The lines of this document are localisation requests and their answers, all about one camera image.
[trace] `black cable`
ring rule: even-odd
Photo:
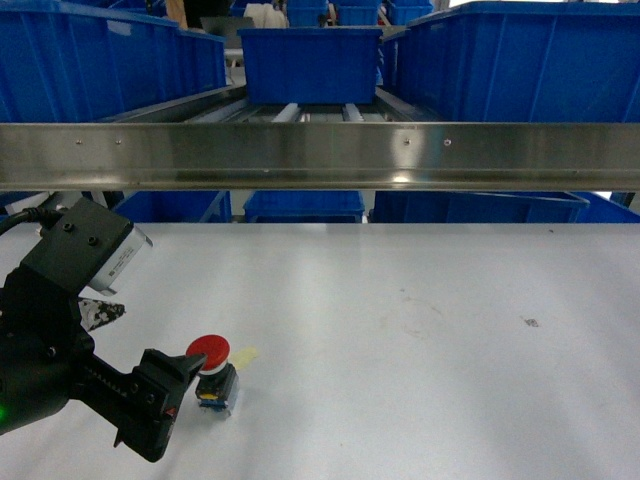
[[[40,222],[43,227],[51,228],[62,218],[63,213],[44,208],[25,208],[0,222],[0,235],[8,232],[16,225],[24,222]]]

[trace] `blue storage crate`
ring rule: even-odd
[[[360,223],[360,192],[258,191],[244,204],[248,223]]]
[[[433,12],[433,5],[407,5],[389,2],[389,21],[392,25],[406,25],[416,18],[424,17]]]
[[[108,8],[114,0],[61,0],[67,3],[77,3],[78,5],[86,5],[87,7]]]
[[[377,25],[378,7],[347,7],[338,8],[338,23],[343,26]]]
[[[382,40],[382,85],[390,91],[396,91],[398,85],[398,62],[400,54],[400,42],[407,35],[406,31],[390,35]]]
[[[385,88],[407,102],[414,102],[418,95],[415,36],[411,30],[398,32],[388,37],[391,45],[385,49],[391,69],[390,85]]]
[[[117,2],[109,5],[107,8],[113,10],[122,10],[130,13],[138,13],[142,15],[149,14],[149,12],[147,11],[147,4],[145,0],[118,0]],[[165,3],[165,0],[152,0],[151,15],[155,17],[167,16],[167,5]]]
[[[194,95],[227,85],[223,37],[179,30],[177,38],[183,95]]]
[[[233,2],[233,5],[236,8],[246,8],[247,5],[249,5],[250,3],[266,4],[266,3],[273,3],[273,2],[272,0],[235,0],[235,2]]]
[[[417,103],[454,121],[640,121],[640,5],[474,2],[411,22]]]
[[[380,8],[382,0],[335,0],[332,3],[340,7],[376,7]]]
[[[39,195],[40,192],[1,192],[0,193],[0,209],[4,209],[7,205],[20,202],[29,197]]]
[[[228,191],[137,192],[114,211],[141,223],[227,223],[231,197]]]
[[[591,192],[575,192],[589,202],[589,208],[580,211],[577,223],[640,223],[640,215],[626,207]]]
[[[290,8],[328,8],[327,0],[287,0],[287,12]]]
[[[0,122],[90,121],[179,97],[176,31],[73,3],[0,3]]]
[[[376,192],[377,223],[573,223],[589,203],[571,193]]]
[[[291,27],[318,27],[318,17],[327,15],[327,7],[293,8],[287,7],[287,18]]]
[[[433,4],[429,0],[395,0],[393,2],[396,7],[431,7]]]
[[[371,103],[379,28],[239,30],[252,103]]]

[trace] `robotic arm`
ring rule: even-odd
[[[114,446],[124,442],[155,462],[207,357],[145,350],[140,364],[122,374],[94,355],[78,296],[87,285],[113,293],[148,239],[129,220],[86,199],[50,223],[0,296],[0,434],[76,399],[118,429]]]

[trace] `white work surface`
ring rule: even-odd
[[[129,372],[205,334],[255,347],[237,410],[192,386],[150,464],[71,401],[0,437],[3,480],[640,475],[637,226],[142,228],[96,353]],[[3,277],[32,230],[0,238]]]

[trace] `metal beam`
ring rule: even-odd
[[[273,123],[286,123],[295,122],[300,116],[300,107],[297,103],[290,103],[282,109],[282,111],[276,115],[276,118],[272,120]]]
[[[375,103],[399,122],[443,122],[445,120],[437,113],[410,105],[379,87],[376,88]]]
[[[101,123],[158,123],[183,122],[206,110],[225,102],[240,100],[247,95],[246,87],[224,87],[218,90],[191,95],[189,97],[158,103],[113,117],[100,120]]]
[[[364,117],[353,103],[347,103],[342,107],[342,117],[345,122],[364,122]]]
[[[249,100],[243,98],[237,102],[230,103],[213,112],[205,113],[195,118],[187,120],[187,123],[218,123],[228,120],[230,117],[249,106]]]
[[[640,190],[640,124],[0,124],[0,189]]]

